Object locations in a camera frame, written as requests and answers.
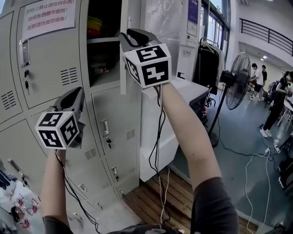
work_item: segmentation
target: backpack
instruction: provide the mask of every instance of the backpack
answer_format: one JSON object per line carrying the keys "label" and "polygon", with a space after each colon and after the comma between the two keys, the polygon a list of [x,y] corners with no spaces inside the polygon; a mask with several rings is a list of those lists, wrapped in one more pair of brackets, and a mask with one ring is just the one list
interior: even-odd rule
{"label": "backpack", "polygon": [[279,81],[277,80],[276,82],[273,82],[270,84],[270,88],[269,88],[269,94],[268,97],[271,101],[273,101],[275,99],[276,96],[276,88],[279,84]]}

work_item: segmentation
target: gray sleeve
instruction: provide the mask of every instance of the gray sleeve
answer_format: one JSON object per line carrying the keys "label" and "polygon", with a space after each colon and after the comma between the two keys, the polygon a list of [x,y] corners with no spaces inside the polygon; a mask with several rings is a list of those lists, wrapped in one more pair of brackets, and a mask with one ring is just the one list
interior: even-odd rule
{"label": "gray sleeve", "polygon": [[237,234],[238,216],[222,178],[202,182],[194,191],[190,233]]}
{"label": "gray sleeve", "polygon": [[54,217],[45,216],[43,220],[46,234],[73,234],[65,223]]}

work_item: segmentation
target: black fan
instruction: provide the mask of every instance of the black fan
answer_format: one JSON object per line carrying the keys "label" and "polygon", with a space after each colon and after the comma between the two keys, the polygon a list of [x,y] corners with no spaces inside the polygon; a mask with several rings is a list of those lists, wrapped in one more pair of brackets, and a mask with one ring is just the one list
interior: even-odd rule
{"label": "black fan", "polygon": [[250,60],[247,54],[242,52],[234,60],[231,71],[223,71],[221,74],[221,81],[225,83],[225,89],[215,119],[209,131],[209,137],[213,147],[216,147],[219,143],[218,136],[213,133],[212,130],[216,124],[225,96],[227,95],[226,104],[230,110],[238,107],[248,89],[249,79]]}

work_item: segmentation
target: wooden platform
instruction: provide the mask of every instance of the wooden platform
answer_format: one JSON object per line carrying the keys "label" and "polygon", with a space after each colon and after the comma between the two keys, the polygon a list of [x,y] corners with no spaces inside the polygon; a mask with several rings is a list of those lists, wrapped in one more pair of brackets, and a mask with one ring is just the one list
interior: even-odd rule
{"label": "wooden platform", "polygon": [[[160,175],[166,188],[168,169],[163,169]],[[123,199],[144,223],[154,224],[160,223],[162,204],[159,194],[159,181],[155,175],[146,183],[124,196]],[[184,230],[185,234],[190,234],[192,204],[193,191],[191,185],[170,171],[166,207],[171,218],[166,224],[170,227]],[[247,222],[247,220],[239,217],[239,233],[250,234],[246,229]],[[256,233],[258,226],[250,223],[249,229]]]}

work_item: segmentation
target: yellow object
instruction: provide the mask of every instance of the yellow object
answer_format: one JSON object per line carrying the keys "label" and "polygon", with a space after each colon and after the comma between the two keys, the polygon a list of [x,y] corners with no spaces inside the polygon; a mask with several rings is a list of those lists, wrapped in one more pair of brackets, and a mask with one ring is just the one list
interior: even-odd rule
{"label": "yellow object", "polygon": [[103,22],[100,19],[91,16],[87,17],[87,28],[101,30],[102,25]]}

